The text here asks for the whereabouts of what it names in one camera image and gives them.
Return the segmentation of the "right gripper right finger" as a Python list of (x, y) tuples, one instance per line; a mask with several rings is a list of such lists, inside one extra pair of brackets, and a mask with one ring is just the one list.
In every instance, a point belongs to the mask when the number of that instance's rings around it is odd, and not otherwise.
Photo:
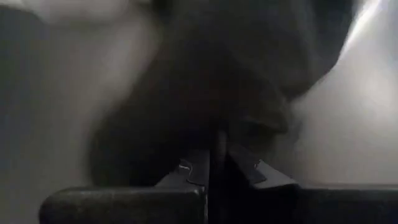
[(236, 224), (398, 224), (397, 184), (304, 184), (240, 145), (228, 155)]

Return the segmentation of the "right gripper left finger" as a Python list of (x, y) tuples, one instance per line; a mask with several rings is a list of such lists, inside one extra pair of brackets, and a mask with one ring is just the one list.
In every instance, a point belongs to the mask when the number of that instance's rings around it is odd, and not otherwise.
[(73, 187), (48, 196), (40, 224), (206, 224), (210, 155), (192, 150), (153, 187)]

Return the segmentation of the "black towel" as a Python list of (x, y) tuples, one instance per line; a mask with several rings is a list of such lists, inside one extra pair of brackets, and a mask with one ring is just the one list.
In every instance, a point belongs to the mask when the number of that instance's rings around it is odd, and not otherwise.
[(153, 186), (218, 131), (286, 132), (290, 105), (336, 64), (355, 0), (191, 0), (90, 137), (101, 187)]

